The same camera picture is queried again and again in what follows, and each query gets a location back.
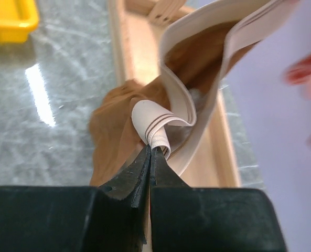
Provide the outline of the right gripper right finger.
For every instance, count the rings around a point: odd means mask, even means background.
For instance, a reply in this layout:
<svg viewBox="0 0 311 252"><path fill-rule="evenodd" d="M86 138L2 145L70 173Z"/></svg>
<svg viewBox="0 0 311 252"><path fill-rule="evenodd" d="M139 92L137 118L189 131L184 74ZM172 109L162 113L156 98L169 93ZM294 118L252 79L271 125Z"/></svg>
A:
<svg viewBox="0 0 311 252"><path fill-rule="evenodd" d="M274 207L262 190L190 187L160 148L151 157L153 251L286 251Z"/></svg>

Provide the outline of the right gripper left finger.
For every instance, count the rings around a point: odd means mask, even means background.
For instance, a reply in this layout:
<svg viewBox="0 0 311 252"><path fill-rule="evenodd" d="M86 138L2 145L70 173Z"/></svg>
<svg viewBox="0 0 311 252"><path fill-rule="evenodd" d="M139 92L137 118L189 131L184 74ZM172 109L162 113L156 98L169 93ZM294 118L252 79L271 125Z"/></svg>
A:
<svg viewBox="0 0 311 252"><path fill-rule="evenodd" d="M0 186L0 251L141 251L151 149L101 186Z"/></svg>

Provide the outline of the brown underwear beige waistband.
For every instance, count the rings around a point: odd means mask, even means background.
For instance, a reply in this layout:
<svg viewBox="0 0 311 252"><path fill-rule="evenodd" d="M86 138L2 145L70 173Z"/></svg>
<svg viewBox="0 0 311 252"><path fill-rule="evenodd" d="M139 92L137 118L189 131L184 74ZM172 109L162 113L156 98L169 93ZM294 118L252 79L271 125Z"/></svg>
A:
<svg viewBox="0 0 311 252"><path fill-rule="evenodd" d="M159 76L113 89L91 117L91 185L118 174L139 144L160 148L180 177L210 123L219 85L256 44L279 29L298 1L214 1L169 25L159 43Z"/></svg>

